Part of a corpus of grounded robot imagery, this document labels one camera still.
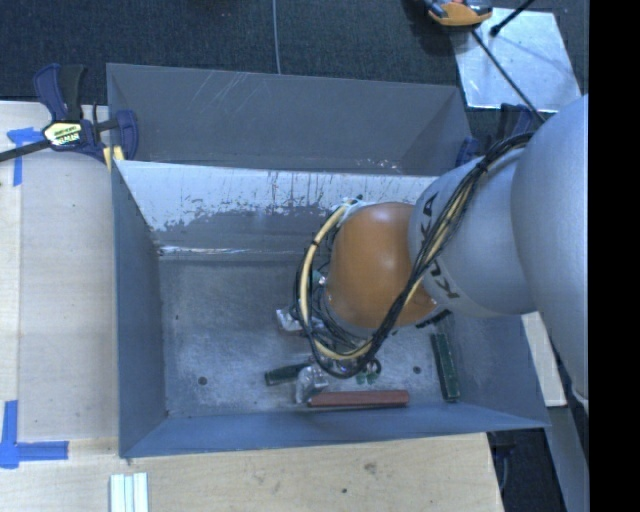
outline black floor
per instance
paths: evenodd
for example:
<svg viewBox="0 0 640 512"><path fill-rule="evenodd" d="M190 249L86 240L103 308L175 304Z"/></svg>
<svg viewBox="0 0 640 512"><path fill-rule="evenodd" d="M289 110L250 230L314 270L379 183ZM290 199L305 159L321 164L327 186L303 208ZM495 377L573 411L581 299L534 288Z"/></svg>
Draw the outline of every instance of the black floor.
<svg viewBox="0 0 640 512"><path fill-rule="evenodd" d="M493 2L512 9L520 3ZM107 62L460 85L449 36L417 0L0 0L0 6L5 100L35 101L33 74L52 62L89 68L80 96L88 104L107 103ZM538 0L530 9L555 15L578 86L588 93L589 0ZM481 143L496 137L498 111L469 110L468 118ZM588 419L575 401L571 406L588 460ZM543 431L490 439L513 446L507 512L564 512ZM502 467L498 461L500 477Z"/></svg>

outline wooden block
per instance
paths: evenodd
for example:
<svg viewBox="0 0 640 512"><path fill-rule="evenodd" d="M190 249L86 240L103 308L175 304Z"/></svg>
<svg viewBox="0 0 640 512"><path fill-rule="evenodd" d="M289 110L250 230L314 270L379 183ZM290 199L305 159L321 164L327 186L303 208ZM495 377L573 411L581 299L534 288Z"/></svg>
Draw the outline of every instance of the wooden block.
<svg viewBox="0 0 640 512"><path fill-rule="evenodd" d="M389 391L326 391L309 400L309 407L402 407L409 403L406 389Z"/></svg>

